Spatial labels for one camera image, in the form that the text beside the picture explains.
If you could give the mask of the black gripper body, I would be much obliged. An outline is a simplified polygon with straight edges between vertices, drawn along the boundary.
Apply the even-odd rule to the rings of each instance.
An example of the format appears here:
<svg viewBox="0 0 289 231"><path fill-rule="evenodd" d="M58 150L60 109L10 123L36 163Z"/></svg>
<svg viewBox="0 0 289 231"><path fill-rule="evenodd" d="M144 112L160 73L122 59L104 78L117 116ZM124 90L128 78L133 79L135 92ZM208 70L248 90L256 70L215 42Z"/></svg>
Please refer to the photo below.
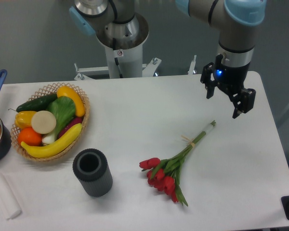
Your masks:
<svg viewBox="0 0 289 231"><path fill-rule="evenodd" d="M222 54L215 58L213 77L219 90L229 97L249 90L244 87L244 81L249 69L249 63L241 67L229 67L222 64Z"/></svg>

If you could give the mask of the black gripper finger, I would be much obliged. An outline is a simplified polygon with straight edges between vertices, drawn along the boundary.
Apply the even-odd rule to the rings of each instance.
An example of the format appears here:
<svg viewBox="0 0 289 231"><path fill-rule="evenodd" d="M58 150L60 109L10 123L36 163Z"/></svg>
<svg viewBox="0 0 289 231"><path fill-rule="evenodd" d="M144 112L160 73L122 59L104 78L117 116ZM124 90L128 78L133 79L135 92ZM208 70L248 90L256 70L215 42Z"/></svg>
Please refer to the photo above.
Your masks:
<svg viewBox="0 0 289 231"><path fill-rule="evenodd" d="M234 112L232 118L237 118L241 113L249 112L253 106L256 96L256 90L242 88L241 91L233 96L232 103Z"/></svg>
<svg viewBox="0 0 289 231"><path fill-rule="evenodd" d="M217 82L215 79L211 80L211 76L214 71L214 63L209 63L203 67L200 82L205 85L207 90L206 98L210 99L214 95L215 87Z"/></svg>

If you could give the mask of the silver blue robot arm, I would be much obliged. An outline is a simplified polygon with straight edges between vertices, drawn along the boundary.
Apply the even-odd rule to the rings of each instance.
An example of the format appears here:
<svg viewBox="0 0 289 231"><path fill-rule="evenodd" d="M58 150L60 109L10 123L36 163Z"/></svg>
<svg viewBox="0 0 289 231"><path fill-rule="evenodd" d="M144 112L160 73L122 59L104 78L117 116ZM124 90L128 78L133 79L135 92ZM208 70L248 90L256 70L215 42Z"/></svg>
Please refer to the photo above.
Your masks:
<svg viewBox="0 0 289 231"><path fill-rule="evenodd" d="M234 105L233 118L249 112L256 96L244 87L255 47L257 30L264 20L264 0L178 0L176 6L190 17L219 30L213 63L204 66L200 81L207 97L215 89ZM148 23L135 11L132 0L76 0L69 15L78 29L96 35L104 46L111 78L143 77L143 44Z"/></svg>

